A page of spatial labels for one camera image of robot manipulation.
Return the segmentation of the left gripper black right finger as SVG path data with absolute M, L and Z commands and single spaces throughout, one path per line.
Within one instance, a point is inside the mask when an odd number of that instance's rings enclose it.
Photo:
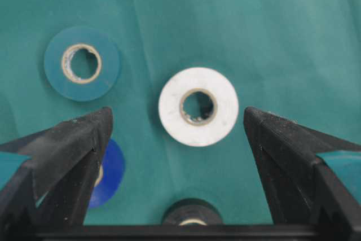
M 255 107 L 243 124 L 273 220 L 248 238 L 360 239 L 360 145 Z

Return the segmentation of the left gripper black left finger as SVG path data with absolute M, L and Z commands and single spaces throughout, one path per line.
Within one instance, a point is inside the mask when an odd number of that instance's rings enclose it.
M 83 224 L 113 129 L 109 107 L 1 144 L 22 162 L 1 189 L 1 239 Z

